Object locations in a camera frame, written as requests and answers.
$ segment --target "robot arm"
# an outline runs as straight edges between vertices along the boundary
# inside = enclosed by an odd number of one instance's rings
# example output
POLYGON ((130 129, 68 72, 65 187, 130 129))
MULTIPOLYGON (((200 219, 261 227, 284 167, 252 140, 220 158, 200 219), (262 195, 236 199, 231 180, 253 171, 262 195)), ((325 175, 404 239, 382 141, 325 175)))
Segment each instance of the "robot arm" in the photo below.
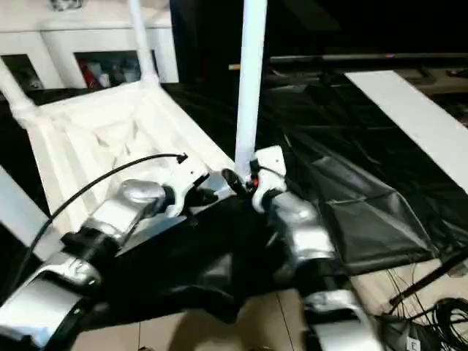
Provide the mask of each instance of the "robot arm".
POLYGON ((283 240, 303 299, 306 350, 382 350, 317 209, 287 191, 280 147, 258 151, 252 202, 283 240))
POLYGON ((166 184, 128 180, 104 201, 65 247, 34 272, 0 307, 0 338, 27 350, 63 350, 78 334, 81 320, 113 259, 141 219, 165 212, 178 216, 186 193, 208 175, 203 164, 185 159, 166 184))

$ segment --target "black cable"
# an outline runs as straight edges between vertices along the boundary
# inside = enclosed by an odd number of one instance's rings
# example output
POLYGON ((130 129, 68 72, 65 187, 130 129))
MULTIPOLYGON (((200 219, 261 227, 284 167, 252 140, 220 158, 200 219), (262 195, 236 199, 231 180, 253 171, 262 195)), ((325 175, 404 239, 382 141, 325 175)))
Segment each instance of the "black cable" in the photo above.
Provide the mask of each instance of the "black cable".
POLYGON ((75 201, 76 199, 79 198, 79 196, 81 196, 82 194, 84 194, 85 192, 87 192, 88 190, 90 190, 90 188, 92 188, 93 186, 95 186, 96 184, 98 184, 99 182, 105 180, 106 178, 109 178, 110 176, 113 176, 114 174, 116 173, 119 173, 121 172, 122 170, 125 170, 133 165, 137 165, 141 162, 144 162, 144 161, 148 161, 150 159, 161 159, 161 158, 165 158, 165 157, 175 157, 177 158, 177 161, 179 163, 182 163, 186 158, 187 158, 187 155, 180 155, 180 154, 157 154, 157 155, 151 155, 151 156, 147 156, 147 157, 143 157, 141 159, 136 159, 135 161, 131 161, 125 165, 122 165, 120 167, 117 167, 117 168, 114 168, 113 170, 107 172, 106 174, 103 174, 101 175, 100 177, 94 179, 91 183, 85 185, 83 188, 81 188, 76 194, 74 194, 73 196, 71 196, 67 201, 65 201, 64 203, 62 203, 60 205, 60 207, 58 207, 55 212, 48 218, 47 221, 45 221, 45 223, 41 226, 41 228, 39 229, 39 231, 37 232, 36 234, 36 237, 34 238, 34 240, 32 241, 30 247, 28 248, 28 251, 26 252, 26 254, 24 255, 24 258, 22 259, 21 261, 21 264, 20 264, 20 267, 18 269, 18 272, 16 273, 16 276, 15 278, 13 279, 11 285, 10 285, 10 288, 7 290, 7 292, 9 294, 13 293, 13 291, 18 287, 18 285, 21 283, 21 279, 23 278, 23 275, 24 275, 24 272, 26 270, 26 267, 31 259, 31 256, 32 256, 32 253, 34 251, 34 248, 37 246, 37 244, 39 243, 39 241, 41 240, 41 238, 43 237, 43 235, 45 234, 45 232, 47 231, 47 228, 49 227, 49 225, 52 224, 53 220, 61 213, 64 211, 65 208, 67 208, 69 206, 70 203, 72 203, 73 201, 75 201))
POLYGON ((434 331, 442 342, 457 351, 468 350, 468 338, 461 335, 454 325, 468 320, 468 301, 463 298, 443 298, 436 302, 432 312, 434 331), (453 321, 453 316, 463 316, 464 319, 453 321))

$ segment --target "red object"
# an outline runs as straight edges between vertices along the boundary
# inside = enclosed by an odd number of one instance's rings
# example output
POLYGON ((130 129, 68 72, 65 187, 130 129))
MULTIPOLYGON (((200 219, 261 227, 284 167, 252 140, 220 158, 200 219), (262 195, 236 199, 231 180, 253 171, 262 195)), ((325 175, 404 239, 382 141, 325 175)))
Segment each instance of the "red object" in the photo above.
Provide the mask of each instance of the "red object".
POLYGON ((91 71, 88 69, 86 62, 84 60, 78 60, 78 66, 80 66, 81 73, 85 79, 86 85, 88 88, 102 88, 99 81, 93 76, 91 71))

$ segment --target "floor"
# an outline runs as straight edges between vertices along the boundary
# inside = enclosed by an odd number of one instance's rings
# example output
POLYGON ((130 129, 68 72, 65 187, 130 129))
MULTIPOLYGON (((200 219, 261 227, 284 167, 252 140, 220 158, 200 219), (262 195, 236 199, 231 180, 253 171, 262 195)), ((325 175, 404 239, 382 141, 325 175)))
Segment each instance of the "floor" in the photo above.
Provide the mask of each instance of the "floor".
MULTIPOLYGON (((353 283, 369 313, 379 314, 388 309, 386 301, 397 287, 404 289, 438 265, 438 260, 407 265, 358 276, 353 283)), ((418 294, 424 308, 448 296, 468 298, 468 276, 443 276, 418 294)), ((404 308, 410 315, 420 311, 414 298, 405 301, 404 308)), ((260 347, 302 351, 303 328, 298 295, 287 290, 251 298, 234 325, 218 322, 203 311, 190 311, 82 333, 72 351, 137 351, 144 347, 154 351, 248 351, 260 347)))

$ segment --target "white pole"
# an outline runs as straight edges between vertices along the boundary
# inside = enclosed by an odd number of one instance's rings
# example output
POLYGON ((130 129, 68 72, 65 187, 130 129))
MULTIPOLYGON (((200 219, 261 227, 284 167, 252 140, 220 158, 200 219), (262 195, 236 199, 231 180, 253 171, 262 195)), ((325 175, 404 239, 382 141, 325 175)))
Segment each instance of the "white pole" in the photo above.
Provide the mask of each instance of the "white pole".
MULTIPOLYGON (((24 245, 29 246, 47 216, 0 166, 0 222, 24 245)), ((60 235, 51 227, 34 253, 42 261, 63 247, 60 235)))
POLYGON ((36 105, 24 94, 12 73, 0 57, 0 91, 7 98, 13 117, 18 121, 22 116, 35 113, 36 105))
POLYGON ((151 51, 148 46, 146 28, 141 16, 140 0, 129 0, 130 14, 132 16, 133 31, 137 39, 137 54, 140 62, 141 80, 152 80, 156 78, 151 51))
POLYGON ((235 171, 244 180, 250 174, 249 162, 254 154, 257 134, 267 3, 268 0, 244 1, 241 81, 235 139, 235 171))

